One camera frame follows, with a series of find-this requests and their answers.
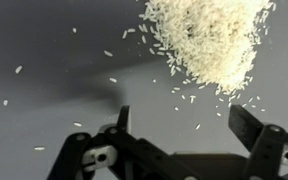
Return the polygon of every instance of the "pile of rice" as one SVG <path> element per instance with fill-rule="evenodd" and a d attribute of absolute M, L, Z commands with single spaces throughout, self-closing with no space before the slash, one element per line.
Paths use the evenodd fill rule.
<path fill-rule="evenodd" d="M 174 52 L 167 53 L 171 74 L 184 66 L 196 83 L 216 83 L 226 94 L 247 85 L 254 45 L 261 43 L 258 24 L 275 8 L 269 0 L 150 0 L 145 5 L 140 17 L 156 23 L 154 37 Z"/>

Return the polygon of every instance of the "gray background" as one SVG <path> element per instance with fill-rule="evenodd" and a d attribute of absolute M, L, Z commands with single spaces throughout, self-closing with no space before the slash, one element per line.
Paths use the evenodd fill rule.
<path fill-rule="evenodd" d="M 148 52 L 155 42 L 148 35 L 146 45 L 137 43 L 140 33 L 121 39 L 125 29 L 141 23 L 143 11 L 144 2 L 135 0 L 0 0 L 0 179 L 45 179 L 69 134 L 95 135 L 116 121 L 124 104 L 132 107 L 133 135 L 168 153 L 247 155 L 227 127 L 227 103 L 214 96 L 213 86 L 197 90 L 181 83 L 184 75 L 171 78 L 165 58 Z M 259 95 L 252 103 L 257 108 L 247 109 L 288 130 L 288 1 L 277 1 L 267 24 L 269 34 L 250 73 L 254 80 L 234 103 Z M 114 57 L 106 57 L 105 49 Z M 19 65 L 24 69 L 16 75 Z M 181 91 L 172 94 L 174 86 Z M 190 104 L 181 94 L 197 99 Z M 37 145 L 46 150 L 34 151 Z M 105 171 L 98 174 L 97 179 L 113 179 Z"/>

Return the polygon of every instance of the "black machine part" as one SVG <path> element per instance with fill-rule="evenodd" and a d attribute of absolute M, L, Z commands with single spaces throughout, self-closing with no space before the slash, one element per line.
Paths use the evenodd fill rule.
<path fill-rule="evenodd" d="M 288 133 L 263 125 L 239 105 L 230 110 L 229 127 L 250 152 L 236 154 L 168 155 L 130 132 L 130 108 L 123 106 L 118 122 L 91 137 L 69 136 L 48 180 L 89 180 L 96 169 L 109 168 L 120 180 L 283 180 L 281 164 L 288 166 Z"/>

